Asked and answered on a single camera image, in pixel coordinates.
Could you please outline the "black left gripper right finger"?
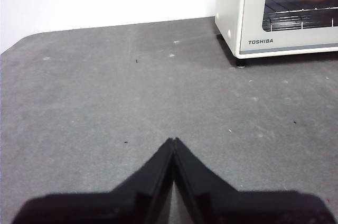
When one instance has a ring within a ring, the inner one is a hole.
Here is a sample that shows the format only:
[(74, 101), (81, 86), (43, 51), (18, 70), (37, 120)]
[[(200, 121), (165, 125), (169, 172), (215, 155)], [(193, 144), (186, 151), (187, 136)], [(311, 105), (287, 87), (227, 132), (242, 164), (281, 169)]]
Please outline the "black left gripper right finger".
[(297, 191), (238, 191), (173, 141), (175, 183), (195, 223), (334, 223), (325, 203)]

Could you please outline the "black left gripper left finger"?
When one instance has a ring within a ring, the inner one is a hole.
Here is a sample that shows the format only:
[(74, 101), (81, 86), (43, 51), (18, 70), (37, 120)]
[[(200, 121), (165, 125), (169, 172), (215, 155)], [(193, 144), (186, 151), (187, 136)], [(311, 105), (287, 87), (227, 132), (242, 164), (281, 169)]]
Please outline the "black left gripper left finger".
[(171, 195), (173, 139), (109, 192), (49, 194), (20, 208), (13, 223), (156, 223)]

